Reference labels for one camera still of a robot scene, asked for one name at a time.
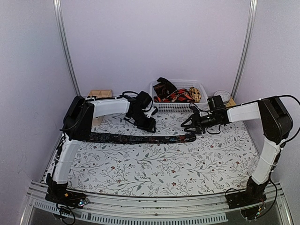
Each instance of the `wooden box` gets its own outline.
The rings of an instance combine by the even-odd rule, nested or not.
[[[90,90],[89,96],[96,96],[96,98],[111,97],[113,95],[112,90]],[[92,126],[99,126],[102,122],[103,116],[93,118]]]

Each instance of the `floral tablecloth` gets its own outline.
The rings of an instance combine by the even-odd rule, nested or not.
[[[182,135],[188,113],[154,116],[157,132],[141,131],[105,116],[93,132],[124,135]],[[217,127],[209,129],[217,132]],[[68,187],[80,191],[131,196],[215,194],[244,188],[257,155],[242,122],[221,127],[221,134],[199,135],[190,143],[101,144],[83,142],[69,173]],[[48,172],[53,169],[53,161]]]

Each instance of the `basket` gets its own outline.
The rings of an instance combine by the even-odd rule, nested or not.
[[[203,86],[197,81],[191,80],[169,80],[172,84],[175,85],[177,89],[185,88],[187,90],[190,87],[197,88],[201,93],[201,99],[199,103],[195,103],[200,109],[207,110],[208,109],[208,102],[207,102],[207,94],[203,88]],[[153,97],[157,96],[156,92],[154,91],[153,86],[158,84],[157,81],[153,81],[150,83],[150,96]],[[160,103],[160,102],[153,102],[153,106],[156,106],[158,112],[160,113],[191,113],[192,110],[189,108],[189,103]]]

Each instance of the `black cloth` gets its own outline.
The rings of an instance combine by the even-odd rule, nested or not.
[[[178,136],[132,136],[91,132],[90,138],[85,142],[114,144],[171,144],[193,142],[195,140],[195,134]]]
[[[157,82],[160,82],[157,85],[154,85],[154,91],[157,96],[161,99],[168,97],[171,93],[177,90],[177,88],[167,79],[160,77]]]

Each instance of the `round object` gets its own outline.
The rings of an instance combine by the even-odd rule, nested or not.
[[[229,94],[228,91],[225,91],[225,90],[217,90],[215,93],[214,93],[214,96],[217,96],[217,95],[220,95],[221,98],[222,98],[222,101],[223,103],[228,103],[230,101],[230,98],[231,98],[231,95]]]

